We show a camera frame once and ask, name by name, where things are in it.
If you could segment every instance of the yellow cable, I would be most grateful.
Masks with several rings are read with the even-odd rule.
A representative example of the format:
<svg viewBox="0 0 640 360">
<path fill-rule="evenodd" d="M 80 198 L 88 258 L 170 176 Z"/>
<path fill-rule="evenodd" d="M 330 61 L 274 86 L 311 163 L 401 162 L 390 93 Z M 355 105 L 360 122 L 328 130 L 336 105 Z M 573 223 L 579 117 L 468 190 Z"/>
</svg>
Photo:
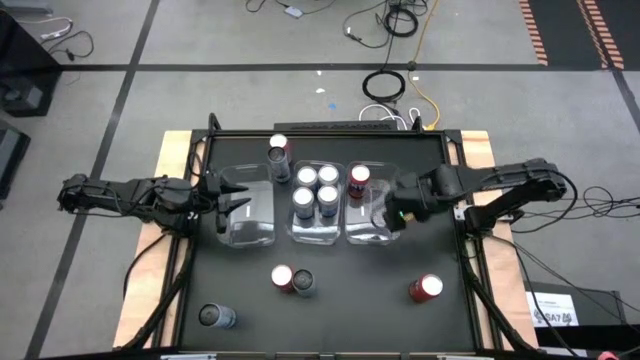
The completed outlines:
<svg viewBox="0 0 640 360">
<path fill-rule="evenodd" d="M 439 2 L 440 0 L 436 0 L 436 2 L 433 4 L 433 8 L 431 9 L 431 11 L 429 11 L 427 18 L 424 21 L 424 26 L 422 27 L 422 33 L 420 34 L 420 41 L 418 42 L 418 47 L 416 48 L 416 54 L 413 56 L 413 62 L 416 62 L 416 60 L 418 59 L 418 55 L 420 55 L 420 48 L 422 47 L 422 40 L 424 39 L 424 34 L 427 33 L 427 26 L 429 25 L 429 21 L 431 20 L 431 15 L 433 15 L 433 12 L 436 11 L 436 7 L 438 7 Z M 418 89 L 418 85 L 416 85 L 413 82 L 413 78 L 411 77 L 411 71 L 407 73 L 407 77 L 409 78 L 409 82 L 411 83 L 413 88 L 416 89 L 418 94 L 420 94 L 420 96 L 422 96 L 425 100 L 427 100 L 429 104 L 431 104 L 431 106 L 433 106 L 433 108 L 436 110 L 436 119 L 431 124 L 424 127 L 424 129 L 427 131 L 435 130 L 436 125 L 438 125 L 438 122 L 440 121 L 440 108 L 438 107 L 438 104 L 436 104 L 435 101 L 431 100 L 427 95 L 423 94 L 422 91 L 420 91 L 420 89 Z"/>
</svg>

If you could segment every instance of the soda can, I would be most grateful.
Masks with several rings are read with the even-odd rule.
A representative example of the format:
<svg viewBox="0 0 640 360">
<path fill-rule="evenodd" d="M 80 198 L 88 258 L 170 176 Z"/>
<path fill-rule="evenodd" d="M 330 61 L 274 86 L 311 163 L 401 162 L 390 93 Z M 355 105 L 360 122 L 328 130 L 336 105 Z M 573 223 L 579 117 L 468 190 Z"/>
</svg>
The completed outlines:
<svg viewBox="0 0 640 360">
<path fill-rule="evenodd" d="M 354 166 L 349 172 L 349 181 L 347 184 L 347 192 L 349 195 L 356 199 L 364 196 L 367 183 L 369 183 L 369 177 L 371 177 L 371 172 L 368 167 L 364 165 Z"/>
<path fill-rule="evenodd" d="M 291 170 L 289 169 L 289 161 L 287 161 L 287 153 L 281 147 L 272 147 L 267 153 L 269 165 L 273 177 L 279 183 L 285 183 L 291 179 Z"/>
<path fill-rule="evenodd" d="M 318 173 L 311 166 L 303 166 L 296 175 L 298 186 L 309 188 L 314 193 L 318 190 Z"/>
<path fill-rule="evenodd" d="M 287 161 L 291 163 L 291 144 L 289 139 L 282 134 L 275 134 L 269 139 L 269 145 L 271 147 L 281 147 L 287 153 Z"/>
<path fill-rule="evenodd" d="M 300 269 L 293 275 L 293 288 L 302 297 L 311 297 L 316 293 L 316 281 L 309 270 Z"/>
<path fill-rule="evenodd" d="M 198 314 L 200 324 L 223 329 L 232 328 L 236 324 L 236 319 L 236 312 L 233 309 L 214 303 L 205 304 Z"/>
<path fill-rule="evenodd" d="M 313 192 L 308 188 L 297 188 L 293 192 L 293 210 L 298 219 L 309 219 L 313 217 Z"/>
<path fill-rule="evenodd" d="M 293 291 L 293 270 L 287 265 L 278 265 L 271 270 L 271 282 L 280 291 L 290 293 Z"/>
<path fill-rule="evenodd" d="M 442 280 L 439 277 L 427 274 L 409 285 L 409 296 L 417 303 L 431 300 L 442 292 Z"/>
<path fill-rule="evenodd" d="M 338 212 L 338 189 L 335 186 L 323 186 L 318 190 L 318 208 L 324 217 L 332 217 Z"/>
<path fill-rule="evenodd" d="M 338 183 L 338 178 L 338 169 L 336 169 L 336 167 L 333 165 L 325 165 L 318 171 L 318 179 L 320 180 L 320 185 L 335 186 Z"/>
</svg>

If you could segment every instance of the gray floor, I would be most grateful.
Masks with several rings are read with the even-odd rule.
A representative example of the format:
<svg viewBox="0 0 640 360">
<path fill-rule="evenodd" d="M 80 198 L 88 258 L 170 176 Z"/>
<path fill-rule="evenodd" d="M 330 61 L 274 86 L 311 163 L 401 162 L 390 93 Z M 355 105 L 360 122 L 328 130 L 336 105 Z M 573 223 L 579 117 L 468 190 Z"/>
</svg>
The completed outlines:
<svg viewBox="0 0 640 360">
<path fill-rule="evenodd" d="M 86 62 L 128 63 L 149 1 L 120 0 L 119 6 L 100 1 L 51 2 L 56 15 L 72 16 L 76 29 L 90 29 L 94 35 L 96 51 Z M 258 14 L 246 13 L 240 1 L 214 6 L 208 1 L 162 0 L 142 62 L 380 62 L 383 50 L 363 49 L 341 35 L 344 16 L 364 7 L 361 3 L 365 1 L 337 1 L 326 13 L 294 20 L 271 0 Z M 440 6 L 425 40 L 422 62 L 535 63 L 517 0 L 442 0 Z M 355 32 L 357 27 L 363 37 L 381 36 L 371 22 L 371 16 L 358 19 L 352 29 Z M 30 31 L 39 33 L 33 27 Z M 392 61 L 407 61 L 416 41 L 394 42 Z M 80 43 L 73 46 L 83 49 Z M 210 111 L 228 129 L 354 119 L 369 103 L 360 89 L 366 74 L 139 72 L 103 177 L 126 180 L 152 175 L 164 131 L 203 128 Z M 6 208 L 0 212 L 3 358 L 25 354 L 73 222 L 71 216 L 56 211 L 55 197 L 63 179 L 91 170 L 124 73 L 84 72 L 77 82 L 65 85 L 78 75 L 64 74 L 48 116 L 4 116 L 27 132 L 32 143 Z M 638 195 L 640 133 L 611 74 L 434 71 L 416 75 L 442 109 L 439 127 L 489 131 L 498 163 L 545 157 L 580 189 L 602 185 L 618 198 Z M 632 90 L 640 93 L 640 73 L 625 72 L 625 77 Z M 320 88 L 325 92 L 317 93 Z M 411 106 L 419 107 L 425 119 L 433 116 L 427 104 L 408 89 L 399 109 L 405 115 Z M 379 115 L 372 111 L 368 117 Z M 522 221 L 514 228 L 535 224 Z M 130 219 L 87 222 L 43 356 L 110 349 L 122 305 L 122 278 L 139 230 L 140 224 Z M 516 240 L 576 284 L 620 290 L 625 300 L 640 304 L 633 278 L 640 271 L 639 231 L 638 219 L 586 219 L 561 222 Z M 534 265 L 528 268 L 534 280 L 557 282 Z M 627 316 L 640 321 L 632 311 Z"/>
</svg>

